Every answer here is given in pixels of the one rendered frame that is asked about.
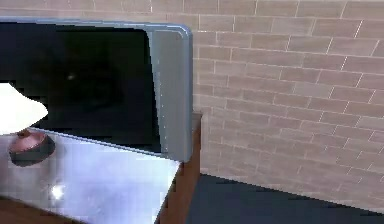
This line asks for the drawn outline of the brown wooden cabinet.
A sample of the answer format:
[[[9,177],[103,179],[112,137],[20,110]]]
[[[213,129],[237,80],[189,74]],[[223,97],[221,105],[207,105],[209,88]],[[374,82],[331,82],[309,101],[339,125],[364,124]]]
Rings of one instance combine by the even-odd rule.
[[[51,134],[55,152],[14,165],[0,137],[0,224],[185,224],[200,175],[201,118],[193,154],[179,162]]]

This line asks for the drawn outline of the grey framed television set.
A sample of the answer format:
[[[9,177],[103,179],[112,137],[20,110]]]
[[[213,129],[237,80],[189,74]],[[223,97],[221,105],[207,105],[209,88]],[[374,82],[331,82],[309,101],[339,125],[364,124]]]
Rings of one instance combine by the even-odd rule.
[[[46,105],[37,128],[186,161],[192,33],[180,24],[0,18],[0,81]]]

